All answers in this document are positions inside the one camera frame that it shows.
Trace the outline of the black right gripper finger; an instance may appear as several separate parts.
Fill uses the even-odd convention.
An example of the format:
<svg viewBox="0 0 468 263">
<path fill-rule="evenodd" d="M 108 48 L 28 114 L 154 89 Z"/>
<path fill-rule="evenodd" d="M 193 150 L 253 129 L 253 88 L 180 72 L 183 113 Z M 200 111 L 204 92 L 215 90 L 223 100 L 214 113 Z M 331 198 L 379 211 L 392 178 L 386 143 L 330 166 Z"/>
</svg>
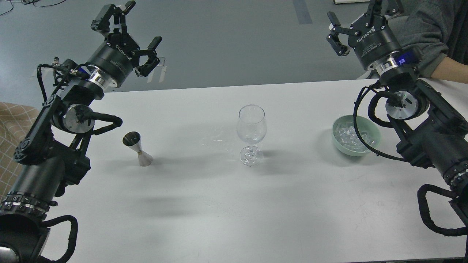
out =
<svg viewBox="0 0 468 263">
<path fill-rule="evenodd" d="M 401 15 L 404 11 L 401 0 L 370 0 L 366 11 L 366 22 L 373 22 L 379 17 Z"/>
<path fill-rule="evenodd" d="M 357 35 L 357 30 L 351 29 L 351 28 L 343 28 L 341 26 L 340 21 L 338 20 L 338 17 L 334 12 L 327 12 L 327 17 L 329 18 L 331 22 L 331 29 L 330 33 L 327 36 L 327 41 L 333 48 L 333 50 L 336 52 L 338 56 L 346 56 L 350 52 L 350 48 L 346 45 L 343 45 L 341 43 L 341 40 L 339 39 L 340 34 L 344 35 Z"/>
</svg>

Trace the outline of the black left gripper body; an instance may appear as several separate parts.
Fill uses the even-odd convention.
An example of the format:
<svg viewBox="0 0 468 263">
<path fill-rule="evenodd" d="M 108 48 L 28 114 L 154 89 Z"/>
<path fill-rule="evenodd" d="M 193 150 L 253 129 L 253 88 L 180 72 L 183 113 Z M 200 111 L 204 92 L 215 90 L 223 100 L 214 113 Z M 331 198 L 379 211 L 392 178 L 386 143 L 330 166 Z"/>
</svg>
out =
<svg viewBox="0 0 468 263">
<path fill-rule="evenodd" d="M 128 33 L 111 33 L 87 60 L 103 70 L 116 81 L 119 88 L 130 72 L 139 64 L 139 57 L 132 52 L 139 50 L 139 45 Z"/>
</svg>

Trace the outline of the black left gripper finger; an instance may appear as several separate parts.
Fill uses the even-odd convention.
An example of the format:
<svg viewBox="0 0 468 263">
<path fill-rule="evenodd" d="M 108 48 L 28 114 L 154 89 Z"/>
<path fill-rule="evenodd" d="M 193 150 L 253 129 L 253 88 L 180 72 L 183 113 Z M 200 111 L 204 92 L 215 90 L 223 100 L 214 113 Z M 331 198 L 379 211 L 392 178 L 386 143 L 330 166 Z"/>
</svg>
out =
<svg viewBox="0 0 468 263">
<path fill-rule="evenodd" d="M 125 3 L 124 9 L 115 4 L 104 5 L 97 17 L 92 20 L 91 29 L 103 36 L 113 33 L 127 34 L 126 16 L 135 5 L 135 1 Z"/>
<path fill-rule="evenodd" d="M 134 55 L 138 58 L 141 56 L 147 56 L 148 60 L 143 65 L 137 65 L 135 67 L 135 73 L 139 77 L 148 77 L 157 65 L 159 65 L 160 59 L 157 57 L 156 49 L 161 43 L 163 38 L 156 36 L 152 42 L 148 45 L 146 50 L 136 50 Z"/>
</svg>

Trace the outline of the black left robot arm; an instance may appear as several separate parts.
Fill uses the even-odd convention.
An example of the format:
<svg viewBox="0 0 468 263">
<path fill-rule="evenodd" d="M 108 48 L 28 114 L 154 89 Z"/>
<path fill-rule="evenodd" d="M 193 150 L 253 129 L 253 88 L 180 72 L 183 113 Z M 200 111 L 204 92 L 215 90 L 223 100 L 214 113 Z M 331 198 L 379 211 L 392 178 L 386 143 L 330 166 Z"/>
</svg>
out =
<svg viewBox="0 0 468 263">
<path fill-rule="evenodd" d="M 36 121 L 14 152 L 14 161 L 23 166 L 10 191 L 1 200 L 1 262 L 50 263 L 42 256 L 53 226 L 71 225 L 67 249 L 57 263 L 73 255 L 78 234 L 77 219 L 64 215 L 47 220 L 54 198 L 65 188 L 77 185 L 90 170 L 86 156 L 92 136 L 122 125 L 122 119 L 94 112 L 89 105 L 101 100 L 105 91 L 120 88 L 131 72 L 147 77 L 159 65 L 156 49 L 162 38 L 154 37 L 141 49 L 127 32 L 126 16 L 136 5 L 105 5 L 90 27 L 104 36 L 104 42 L 84 64 L 72 60 L 37 67 L 41 89 L 42 68 L 50 68 L 55 90 L 44 96 Z"/>
</svg>

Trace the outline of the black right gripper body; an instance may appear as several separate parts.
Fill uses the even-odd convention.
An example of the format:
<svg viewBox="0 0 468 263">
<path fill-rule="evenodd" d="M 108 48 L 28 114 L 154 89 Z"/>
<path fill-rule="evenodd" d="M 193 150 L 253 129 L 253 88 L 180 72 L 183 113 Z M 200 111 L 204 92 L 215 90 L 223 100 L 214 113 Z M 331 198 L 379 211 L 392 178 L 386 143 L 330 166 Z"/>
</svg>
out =
<svg viewBox="0 0 468 263">
<path fill-rule="evenodd" d="M 374 62 L 401 50 L 401 45 L 384 16 L 362 14 L 351 27 L 359 35 L 350 36 L 350 47 L 364 70 L 370 70 Z"/>
</svg>

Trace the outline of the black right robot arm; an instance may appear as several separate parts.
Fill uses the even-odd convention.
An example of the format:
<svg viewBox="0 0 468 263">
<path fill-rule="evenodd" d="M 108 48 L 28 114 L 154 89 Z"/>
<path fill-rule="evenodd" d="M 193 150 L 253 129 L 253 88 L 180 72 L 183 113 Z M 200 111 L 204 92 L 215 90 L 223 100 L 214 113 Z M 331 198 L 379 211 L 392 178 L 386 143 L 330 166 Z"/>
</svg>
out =
<svg viewBox="0 0 468 263">
<path fill-rule="evenodd" d="M 368 105 L 368 117 L 381 127 L 392 128 L 400 142 L 401 157 L 365 147 L 379 156 L 409 163 L 420 168 L 436 168 L 449 190 L 425 184 L 417 192 L 423 223 L 444 236 L 467 235 L 467 226 L 446 229 L 431 219 L 426 193 L 450 199 L 458 217 L 467 224 L 467 121 L 431 85 L 419 78 L 416 65 L 422 55 L 417 48 L 402 48 L 381 15 L 381 1 L 371 0 L 367 11 L 349 28 L 342 27 L 335 13 L 327 41 L 339 56 L 354 50 L 366 70 L 376 70 L 379 80 L 362 88 L 353 109 L 354 128 L 358 131 L 357 111 L 367 92 L 375 95 Z"/>
</svg>

